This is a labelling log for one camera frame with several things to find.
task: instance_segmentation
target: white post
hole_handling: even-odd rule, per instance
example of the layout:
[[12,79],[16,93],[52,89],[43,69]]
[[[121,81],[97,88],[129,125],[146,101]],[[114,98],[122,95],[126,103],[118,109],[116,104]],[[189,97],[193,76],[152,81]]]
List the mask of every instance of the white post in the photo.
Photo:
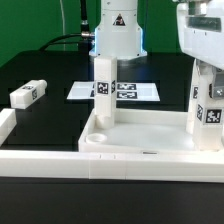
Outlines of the white post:
[[112,128],[115,122],[117,59],[99,56],[94,60],[96,125]]
[[224,99],[210,97],[213,82],[212,66],[205,64],[200,70],[197,111],[195,114],[193,141],[199,150],[220,150],[223,130]]
[[189,134],[193,134],[195,114],[197,110],[197,98],[198,98],[198,82],[199,82],[199,70],[197,66],[197,60],[194,61],[192,80],[191,80],[191,93],[189,99],[188,116],[186,131]]

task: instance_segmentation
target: warning label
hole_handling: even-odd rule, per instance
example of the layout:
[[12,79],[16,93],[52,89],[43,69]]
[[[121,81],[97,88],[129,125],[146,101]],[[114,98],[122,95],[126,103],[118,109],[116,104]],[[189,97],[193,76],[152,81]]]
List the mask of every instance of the warning label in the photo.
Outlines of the warning label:
[[115,20],[114,26],[125,26],[125,22],[124,22],[124,19],[122,17],[121,14],[118,15],[117,19]]

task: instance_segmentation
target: white platform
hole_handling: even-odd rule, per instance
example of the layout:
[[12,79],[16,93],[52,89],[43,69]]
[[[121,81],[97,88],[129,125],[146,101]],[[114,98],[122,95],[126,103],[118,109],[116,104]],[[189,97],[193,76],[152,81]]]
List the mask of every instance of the white platform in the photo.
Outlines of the white platform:
[[[115,130],[130,132],[120,135],[118,143],[123,145],[116,145],[117,140],[110,139],[113,131],[107,130],[108,142],[90,147],[86,136],[99,131],[92,113],[79,140],[82,152],[9,151],[2,147],[0,176],[224,182],[224,150],[194,150],[184,132],[186,117],[182,112],[120,109],[116,113],[120,125]],[[134,126],[144,131],[141,137],[145,141],[137,140],[140,131],[132,136],[136,132],[130,127]]]

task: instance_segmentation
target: black cable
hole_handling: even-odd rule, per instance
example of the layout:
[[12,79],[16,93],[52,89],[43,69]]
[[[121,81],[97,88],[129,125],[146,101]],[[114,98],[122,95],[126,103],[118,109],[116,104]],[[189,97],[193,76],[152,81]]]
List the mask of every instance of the black cable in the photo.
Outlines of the black cable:
[[87,20],[86,0],[80,0],[81,20]]
[[45,45],[43,45],[39,49],[39,51],[44,51],[50,45],[54,44],[55,42],[57,42],[59,40],[64,40],[64,39],[68,39],[68,38],[72,38],[72,37],[81,37],[81,33],[71,33],[71,34],[67,34],[67,35],[60,36],[60,37],[56,37],[56,38],[50,40],[49,42],[47,42]]
[[81,32],[89,31],[89,23],[87,19],[87,8],[86,8],[86,0],[80,0],[80,8],[81,8]]
[[56,42],[56,43],[51,43],[49,46],[52,45],[60,45],[60,44],[78,44],[78,41],[69,41],[69,42]]

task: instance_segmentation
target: cable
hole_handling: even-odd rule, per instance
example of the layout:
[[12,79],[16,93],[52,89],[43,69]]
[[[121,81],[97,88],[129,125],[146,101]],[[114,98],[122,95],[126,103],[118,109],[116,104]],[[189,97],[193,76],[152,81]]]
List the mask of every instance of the cable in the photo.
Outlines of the cable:
[[89,32],[89,23],[87,19],[87,8],[86,0],[80,0],[80,9],[81,9],[81,32]]
[[62,17],[62,29],[63,29],[63,35],[65,35],[65,33],[66,33],[66,28],[65,28],[65,11],[64,11],[63,0],[60,0],[60,6],[61,6],[61,17]]
[[69,41],[69,42],[56,42],[56,43],[51,43],[49,46],[52,45],[60,45],[60,44],[78,44],[78,41]]
[[144,21],[144,34],[143,34],[143,48],[145,49],[145,37],[147,33],[147,23],[148,23],[148,14],[149,14],[149,0],[146,0],[146,12],[145,12],[145,21]]
[[39,49],[39,51],[44,51],[50,45],[53,45],[55,42],[57,42],[59,40],[65,40],[65,39],[72,38],[72,37],[81,37],[81,33],[71,33],[71,34],[67,34],[67,35],[60,36],[60,37],[56,37],[56,38],[50,40],[49,42],[47,42],[45,45],[43,45]]

